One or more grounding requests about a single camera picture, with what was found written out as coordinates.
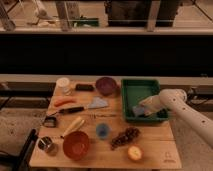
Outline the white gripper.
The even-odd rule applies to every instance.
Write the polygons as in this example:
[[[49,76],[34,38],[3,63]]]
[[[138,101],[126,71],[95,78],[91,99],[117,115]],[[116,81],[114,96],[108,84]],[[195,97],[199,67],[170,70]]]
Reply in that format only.
[[[139,102],[139,105],[144,108],[146,116],[159,112],[164,108],[158,95],[149,96]]]

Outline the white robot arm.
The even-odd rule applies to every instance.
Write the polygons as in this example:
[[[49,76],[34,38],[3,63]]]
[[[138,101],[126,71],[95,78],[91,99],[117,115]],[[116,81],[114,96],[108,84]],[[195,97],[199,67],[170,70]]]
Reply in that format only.
[[[158,95],[149,96],[139,102],[145,114],[170,109],[185,121],[213,149],[213,120],[186,104],[187,94],[182,89],[163,89]]]

